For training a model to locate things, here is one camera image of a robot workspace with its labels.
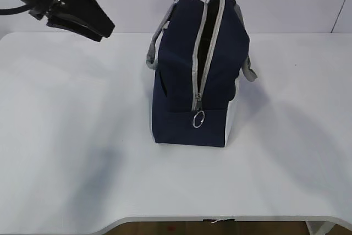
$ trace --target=black cable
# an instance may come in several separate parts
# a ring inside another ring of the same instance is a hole
[[[32,8],[33,8],[33,5],[26,4],[24,6],[17,7],[17,8],[0,9],[0,16],[19,14],[19,13],[28,11],[28,10],[30,10]]]
[[[332,30],[331,30],[330,33],[334,33],[336,24],[337,24],[337,22],[338,22],[338,20],[339,20],[339,18],[340,18],[340,15],[341,15],[341,12],[342,12],[343,7],[345,6],[345,3],[346,3],[346,0],[344,0],[343,3],[342,3],[342,6],[341,6],[340,11],[339,11],[339,14],[337,15],[337,18],[336,18],[336,20],[335,20],[334,26],[332,27]]]

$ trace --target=table surface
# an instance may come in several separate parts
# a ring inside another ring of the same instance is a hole
[[[352,229],[352,34],[251,35],[224,149],[158,145],[150,34],[0,41],[0,233],[128,221],[326,220]]]

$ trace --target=gray handle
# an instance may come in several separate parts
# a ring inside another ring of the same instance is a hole
[[[159,27],[157,28],[152,41],[150,43],[149,46],[149,50],[147,53],[147,66],[152,69],[152,70],[156,70],[156,68],[158,67],[158,60],[155,60],[155,54],[156,54],[156,48],[155,48],[155,44],[156,44],[156,40],[159,38],[160,33],[162,32],[165,24],[167,23],[167,21],[170,20],[170,15],[172,13],[172,10],[174,9],[174,7],[176,6],[176,4],[178,3],[179,0],[175,0],[174,3],[171,5],[171,7],[169,8],[169,10],[166,12],[165,17],[163,18],[163,20],[161,21]]]
[[[240,6],[237,4],[235,5],[235,12],[244,27],[242,11],[241,11]],[[243,72],[243,75],[246,77],[246,79],[249,82],[254,82],[255,79],[258,78],[257,74],[251,69],[251,58],[249,57],[249,55],[242,65],[242,72]]]

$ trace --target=bag opening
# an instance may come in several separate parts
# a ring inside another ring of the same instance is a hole
[[[202,82],[203,72],[207,56],[209,53],[209,47],[211,43],[211,38],[214,32],[215,23],[220,8],[220,0],[210,0],[208,3],[207,17],[203,29],[203,33],[200,39],[199,49],[198,49],[198,89]]]

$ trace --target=lunch bag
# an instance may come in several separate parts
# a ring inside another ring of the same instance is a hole
[[[174,1],[147,54],[147,65],[155,70],[155,142],[225,146],[240,70],[249,81],[257,78],[251,69],[249,42],[235,0]]]

